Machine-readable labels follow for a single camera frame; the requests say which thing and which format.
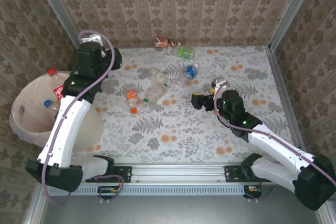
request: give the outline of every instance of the damask wallpaper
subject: damask wallpaper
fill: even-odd
[[[308,150],[336,167],[336,0],[304,0],[276,55]]]
[[[290,0],[61,0],[77,31],[114,45],[151,46],[155,36],[190,45],[267,44]]]
[[[47,0],[0,0],[0,223],[20,223],[35,181],[25,171],[39,149],[8,122],[20,90],[50,67],[68,69],[74,46]]]

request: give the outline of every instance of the bottle in bin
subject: bottle in bin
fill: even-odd
[[[136,86],[133,84],[128,85],[125,90],[125,95],[127,104],[131,108],[131,113],[136,114],[138,112],[137,107],[139,104],[139,97]]]
[[[59,77],[55,68],[48,70],[48,74],[51,77],[51,88],[56,95],[58,101],[62,99],[63,81]]]
[[[57,102],[52,102],[50,100],[47,100],[44,102],[44,106],[48,109],[49,118],[54,123],[58,116],[59,104],[57,104]]]

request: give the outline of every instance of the floral tablecloth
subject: floral tablecloth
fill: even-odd
[[[271,130],[291,141],[280,97],[264,47],[202,47],[188,61],[166,49],[120,49],[122,67],[112,71],[102,84],[93,106],[100,113],[104,132],[91,149],[74,153],[73,159],[101,154],[116,163],[241,162],[258,148],[237,138],[219,123],[214,112],[196,110],[193,92],[210,94],[213,78],[226,78],[236,89],[245,108]],[[131,114],[125,102],[125,87],[135,84],[140,97],[152,85],[146,72],[154,67],[176,78],[186,65],[197,63],[195,79],[176,86],[145,110]]]

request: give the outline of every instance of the red bottle cap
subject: red bottle cap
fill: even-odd
[[[53,74],[56,74],[56,69],[55,68],[50,68],[48,70],[48,75],[52,76]]]

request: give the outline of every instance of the white bucket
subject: white bucket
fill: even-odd
[[[59,73],[62,81],[69,74]],[[28,143],[44,147],[49,139],[53,122],[48,116],[44,101],[56,101],[51,88],[51,78],[44,74],[22,89],[12,105],[10,126],[19,138]],[[85,115],[79,128],[73,152],[82,152],[93,147],[103,132],[103,122],[93,106]]]

